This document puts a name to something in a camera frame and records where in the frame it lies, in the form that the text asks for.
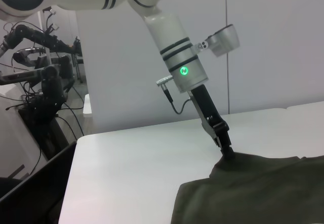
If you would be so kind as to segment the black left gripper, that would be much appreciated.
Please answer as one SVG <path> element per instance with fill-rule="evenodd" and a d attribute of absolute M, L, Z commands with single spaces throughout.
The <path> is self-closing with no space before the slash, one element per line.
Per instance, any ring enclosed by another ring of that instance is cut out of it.
<path fill-rule="evenodd" d="M 216 141 L 223 157 L 233 159 L 235 153 L 228 134 L 229 126 L 220 117 L 206 86 L 202 84 L 188 93 L 201 119 L 203 129 Z"/>

